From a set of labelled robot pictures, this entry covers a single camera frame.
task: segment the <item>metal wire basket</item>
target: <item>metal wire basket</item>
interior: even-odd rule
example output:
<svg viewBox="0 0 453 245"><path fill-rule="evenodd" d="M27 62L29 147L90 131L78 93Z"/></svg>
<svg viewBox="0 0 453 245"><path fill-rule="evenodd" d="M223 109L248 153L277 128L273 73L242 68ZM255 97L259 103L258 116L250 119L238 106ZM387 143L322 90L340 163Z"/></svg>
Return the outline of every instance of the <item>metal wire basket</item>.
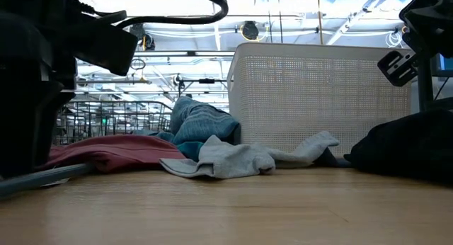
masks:
<svg viewBox="0 0 453 245"><path fill-rule="evenodd" d="M134 130L169 131L171 111L157 101L71 101L58 113L52 144Z"/></svg>

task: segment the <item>white plastic basket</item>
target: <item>white plastic basket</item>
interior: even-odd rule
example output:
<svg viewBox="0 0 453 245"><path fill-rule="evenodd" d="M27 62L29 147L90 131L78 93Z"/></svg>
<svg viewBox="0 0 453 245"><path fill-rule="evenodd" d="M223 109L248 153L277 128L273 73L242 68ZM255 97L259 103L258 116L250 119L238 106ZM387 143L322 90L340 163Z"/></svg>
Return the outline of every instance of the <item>white plastic basket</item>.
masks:
<svg viewBox="0 0 453 245"><path fill-rule="evenodd" d="M350 152L375 125L410 114L410 86L377 68L389 49L245 43L228 74L230 113L241 142L291 152L322 130Z"/></svg>

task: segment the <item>ceiling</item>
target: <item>ceiling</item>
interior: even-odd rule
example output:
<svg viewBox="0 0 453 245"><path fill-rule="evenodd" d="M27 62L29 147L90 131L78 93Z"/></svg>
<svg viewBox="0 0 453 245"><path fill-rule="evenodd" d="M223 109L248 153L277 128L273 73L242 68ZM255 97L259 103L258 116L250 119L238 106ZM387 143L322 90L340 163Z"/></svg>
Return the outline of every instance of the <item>ceiling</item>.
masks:
<svg viewBox="0 0 453 245"><path fill-rule="evenodd" d="M80 1L103 12L126 10L128 16L197 16L213 14L218 9L205 0ZM156 43L153 52L140 52L137 47L139 52L136 58L146 64L145 68L131 68L127 77L123 77L79 62L78 79L92 82L80 83L76 98L153 100L172 106L178 96L177 76L183 80L226 79L233 51L248 41L241 34L245 21L256 23L260 42L406 47L401 41L403 24L398 14L410 1L319 0L318 3L318 0L228 0L229 15L215 24L145 24L146 32ZM319 33L318 9L323 14L322 34ZM142 64L142 61L132 66L137 68L138 62ZM184 84L184 93L191 93L199 101L228 110L224 84Z"/></svg>

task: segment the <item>clothing pile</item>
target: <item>clothing pile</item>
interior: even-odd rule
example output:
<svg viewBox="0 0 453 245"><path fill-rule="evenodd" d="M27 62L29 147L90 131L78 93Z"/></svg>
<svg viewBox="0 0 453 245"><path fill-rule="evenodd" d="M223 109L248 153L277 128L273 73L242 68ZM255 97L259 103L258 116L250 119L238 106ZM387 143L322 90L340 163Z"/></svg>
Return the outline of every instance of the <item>clothing pile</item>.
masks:
<svg viewBox="0 0 453 245"><path fill-rule="evenodd" d="M238 178L278 168L348 166L331 154L328 148L339 141L327 131L306 138L292 153L239 144L239 138L240 124L230 114L183 96L173 108L170 132L137 130L53 147L40 170L91 161L105 173L163 168L186 178Z"/></svg>

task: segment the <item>gray cloth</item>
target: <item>gray cloth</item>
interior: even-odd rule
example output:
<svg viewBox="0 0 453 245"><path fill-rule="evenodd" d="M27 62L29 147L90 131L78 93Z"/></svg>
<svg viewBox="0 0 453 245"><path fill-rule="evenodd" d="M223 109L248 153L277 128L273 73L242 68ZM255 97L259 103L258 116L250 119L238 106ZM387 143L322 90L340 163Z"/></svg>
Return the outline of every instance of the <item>gray cloth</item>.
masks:
<svg viewBox="0 0 453 245"><path fill-rule="evenodd" d="M259 144L233 146L212 135L201 147L198 163L191 159L161 159L160 163L169 173L185 178L239 178L271 174L276 164L278 168L310 166L327 147L337 145L338 140L326 131L306 139L291 154Z"/></svg>

